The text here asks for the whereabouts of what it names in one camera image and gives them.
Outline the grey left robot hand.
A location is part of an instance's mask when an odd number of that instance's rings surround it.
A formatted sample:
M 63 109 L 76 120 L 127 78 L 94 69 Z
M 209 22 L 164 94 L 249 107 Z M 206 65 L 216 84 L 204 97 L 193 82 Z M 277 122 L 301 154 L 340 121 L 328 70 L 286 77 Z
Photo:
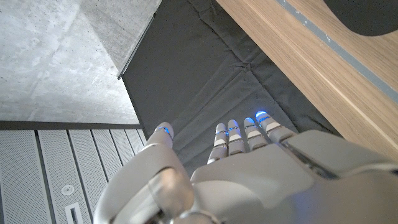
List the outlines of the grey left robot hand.
M 110 180 L 95 223 L 396 223 L 397 162 L 332 134 L 297 134 L 265 111 L 216 127 L 188 175 L 161 123 Z

